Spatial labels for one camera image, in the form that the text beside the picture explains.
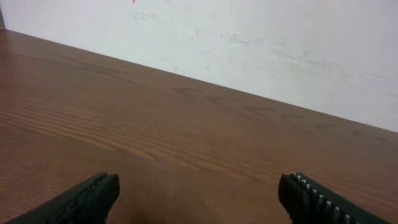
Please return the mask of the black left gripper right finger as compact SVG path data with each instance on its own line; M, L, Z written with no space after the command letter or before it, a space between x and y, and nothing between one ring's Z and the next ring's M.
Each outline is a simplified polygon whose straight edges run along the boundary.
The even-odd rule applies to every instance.
M389 224L301 172L281 175L278 198L292 224Z

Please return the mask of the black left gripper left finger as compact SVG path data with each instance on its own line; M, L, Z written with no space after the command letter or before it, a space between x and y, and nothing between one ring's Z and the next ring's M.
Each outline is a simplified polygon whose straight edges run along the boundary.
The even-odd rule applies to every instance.
M119 193L119 176L100 172L6 224L105 224Z

